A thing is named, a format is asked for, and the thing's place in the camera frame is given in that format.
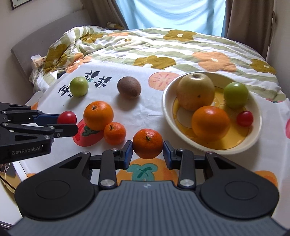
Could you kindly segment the red cherry tomato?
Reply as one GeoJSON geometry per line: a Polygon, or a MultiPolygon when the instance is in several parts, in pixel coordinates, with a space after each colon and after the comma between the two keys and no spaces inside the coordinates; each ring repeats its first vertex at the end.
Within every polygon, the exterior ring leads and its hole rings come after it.
{"type": "Polygon", "coordinates": [[[250,111],[240,112],[236,117],[236,123],[242,127],[250,127],[253,121],[254,117],[250,111]]]}
{"type": "Polygon", "coordinates": [[[57,118],[57,123],[58,124],[76,124],[77,117],[73,112],[65,111],[59,115],[59,117],[57,118]]]}

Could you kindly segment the small mandarin with stem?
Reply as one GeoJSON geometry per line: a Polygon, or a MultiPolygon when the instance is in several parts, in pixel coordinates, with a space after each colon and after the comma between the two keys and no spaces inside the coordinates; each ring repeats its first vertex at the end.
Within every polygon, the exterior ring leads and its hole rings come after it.
{"type": "Polygon", "coordinates": [[[104,138],[110,145],[120,145],[126,138],[126,129],[118,122],[111,122],[104,129],[104,138]]]}

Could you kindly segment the large orange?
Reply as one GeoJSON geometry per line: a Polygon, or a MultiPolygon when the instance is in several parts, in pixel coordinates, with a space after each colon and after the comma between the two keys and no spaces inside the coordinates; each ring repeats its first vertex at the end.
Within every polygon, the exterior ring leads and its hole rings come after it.
{"type": "Polygon", "coordinates": [[[83,119],[91,130],[104,130],[105,126],[113,121],[112,107],[104,101],[91,102],[84,110],[83,119]]]}
{"type": "Polygon", "coordinates": [[[191,127],[197,138],[215,142],[227,134],[230,122],[224,110],[214,106],[203,106],[193,113],[191,127]]]}

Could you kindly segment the green apple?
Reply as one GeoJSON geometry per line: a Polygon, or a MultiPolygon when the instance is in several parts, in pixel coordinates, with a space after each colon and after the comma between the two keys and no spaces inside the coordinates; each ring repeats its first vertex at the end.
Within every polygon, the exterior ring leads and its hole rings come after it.
{"type": "Polygon", "coordinates": [[[247,104],[249,91],[246,86],[239,82],[232,82],[224,88],[226,105],[232,109],[242,108],[247,104]]]}
{"type": "Polygon", "coordinates": [[[81,97],[87,94],[89,88],[85,77],[75,77],[69,85],[70,92],[75,97],[81,97]]]}

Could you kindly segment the brown kiwi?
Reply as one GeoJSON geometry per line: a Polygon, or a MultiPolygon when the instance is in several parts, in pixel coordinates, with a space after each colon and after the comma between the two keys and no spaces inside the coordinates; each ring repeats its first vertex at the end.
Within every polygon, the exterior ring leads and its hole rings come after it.
{"type": "Polygon", "coordinates": [[[131,76],[121,78],[117,83],[117,89],[120,95],[127,99],[138,98],[142,91],[139,81],[131,76]]]}

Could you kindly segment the large orange in bowl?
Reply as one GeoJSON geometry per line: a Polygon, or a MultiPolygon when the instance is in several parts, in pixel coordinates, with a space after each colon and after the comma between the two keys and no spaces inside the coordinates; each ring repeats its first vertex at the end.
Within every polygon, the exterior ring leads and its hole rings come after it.
{"type": "Polygon", "coordinates": [[[224,110],[214,106],[203,106],[193,113],[191,127],[197,138],[215,142],[227,134],[230,122],[224,110]]]}

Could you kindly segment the white fruit print cloth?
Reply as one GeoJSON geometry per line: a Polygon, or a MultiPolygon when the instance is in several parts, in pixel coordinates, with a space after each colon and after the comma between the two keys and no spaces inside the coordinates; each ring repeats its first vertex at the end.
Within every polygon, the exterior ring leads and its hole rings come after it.
{"type": "MultiPolygon", "coordinates": [[[[149,128],[158,131],[173,147],[201,154],[201,150],[190,146],[173,132],[163,114],[163,92],[176,78],[177,74],[172,72],[96,61],[82,64],[75,71],[62,75],[44,94],[34,96],[36,103],[32,107],[50,114],[74,112],[79,133],[75,137],[56,138],[50,154],[17,162],[15,168],[20,178],[24,180],[83,150],[97,155],[108,149],[110,145],[102,133],[90,131],[83,122],[86,106],[99,100],[112,107],[113,120],[124,125],[126,139],[130,140],[139,130],[149,128]],[[138,98],[127,99],[120,95],[117,83],[125,76],[134,77],[141,84],[138,98]],[[69,85],[75,77],[85,77],[88,81],[86,95],[75,97],[70,92],[69,85]]],[[[262,114],[258,141],[242,153],[220,155],[260,174],[278,187],[280,198],[273,217],[289,227],[289,100],[274,102],[251,94],[262,114]]]]}

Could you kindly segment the small cardboard box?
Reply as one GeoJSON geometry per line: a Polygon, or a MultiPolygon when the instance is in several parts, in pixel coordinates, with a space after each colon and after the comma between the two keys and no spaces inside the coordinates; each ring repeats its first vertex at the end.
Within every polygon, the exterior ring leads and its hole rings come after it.
{"type": "Polygon", "coordinates": [[[30,58],[32,69],[41,67],[46,61],[46,57],[40,55],[31,56],[30,58]]]}

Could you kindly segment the red cherry tomato in bowl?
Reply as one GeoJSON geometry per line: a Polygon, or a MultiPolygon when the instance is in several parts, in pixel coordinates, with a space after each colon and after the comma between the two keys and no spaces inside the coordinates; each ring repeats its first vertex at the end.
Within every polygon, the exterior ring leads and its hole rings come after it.
{"type": "Polygon", "coordinates": [[[242,127],[250,127],[253,121],[254,117],[250,111],[240,112],[236,117],[236,123],[242,127]]]}

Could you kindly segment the grey bed headboard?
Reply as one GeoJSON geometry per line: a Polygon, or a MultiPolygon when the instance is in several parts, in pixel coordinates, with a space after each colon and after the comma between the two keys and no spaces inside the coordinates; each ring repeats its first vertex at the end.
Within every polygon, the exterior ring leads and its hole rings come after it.
{"type": "Polygon", "coordinates": [[[48,48],[68,30],[91,24],[87,10],[79,10],[59,18],[28,35],[11,49],[18,69],[25,79],[32,72],[31,57],[47,55],[48,48]]]}

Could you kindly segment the green apple in bowl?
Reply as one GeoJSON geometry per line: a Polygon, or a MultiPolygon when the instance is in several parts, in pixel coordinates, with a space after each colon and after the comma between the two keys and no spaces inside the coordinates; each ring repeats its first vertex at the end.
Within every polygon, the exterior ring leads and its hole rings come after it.
{"type": "Polygon", "coordinates": [[[224,88],[226,105],[232,109],[242,108],[247,104],[249,91],[246,86],[239,82],[232,82],[224,88]]]}

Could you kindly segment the floral striped quilt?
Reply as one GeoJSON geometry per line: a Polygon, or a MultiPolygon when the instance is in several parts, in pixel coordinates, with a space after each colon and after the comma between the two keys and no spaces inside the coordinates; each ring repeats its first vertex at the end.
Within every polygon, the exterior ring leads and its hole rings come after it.
{"type": "Polygon", "coordinates": [[[46,91],[59,72],[70,73],[91,60],[179,74],[217,72],[265,99],[286,99],[275,69],[254,49],[223,37],[177,29],[72,28],[48,48],[45,63],[31,72],[29,80],[35,91],[46,91]]]}

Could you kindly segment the brown left curtain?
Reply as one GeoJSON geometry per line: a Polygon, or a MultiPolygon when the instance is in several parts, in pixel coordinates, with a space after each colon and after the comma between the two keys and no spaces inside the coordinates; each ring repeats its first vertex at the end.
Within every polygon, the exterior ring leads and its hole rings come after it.
{"type": "Polygon", "coordinates": [[[128,30],[127,23],[114,0],[82,0],[83,8],[94,25],[106,29],[128,30]]]}

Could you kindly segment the brown curtain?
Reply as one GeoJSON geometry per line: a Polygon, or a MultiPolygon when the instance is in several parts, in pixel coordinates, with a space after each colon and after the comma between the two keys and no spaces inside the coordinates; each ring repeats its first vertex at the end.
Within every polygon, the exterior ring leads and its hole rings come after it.
{"type": "Polygon", "coordinates": [[[273,0],[228,0],[225,37],[253,48],[266,58],[274,19],[273,0]]]}
{"type": "Polygon", "coordinates": [[[94,25],[106,29],[128,30],[127,23],[114,0],[82,0],[83,8],[94,25]]]}

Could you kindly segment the framed wall picture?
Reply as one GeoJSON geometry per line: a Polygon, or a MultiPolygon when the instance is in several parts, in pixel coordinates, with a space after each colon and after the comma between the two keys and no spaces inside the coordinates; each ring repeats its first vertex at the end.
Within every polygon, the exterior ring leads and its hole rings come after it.
{"type": "Polygon", "coordinates": [[[15,10],[16,8],[18,8],[19,6],[22,6],[25,3],[28,3],[31,0],[11,0],[11,8],[12,10],[15,10]]]}

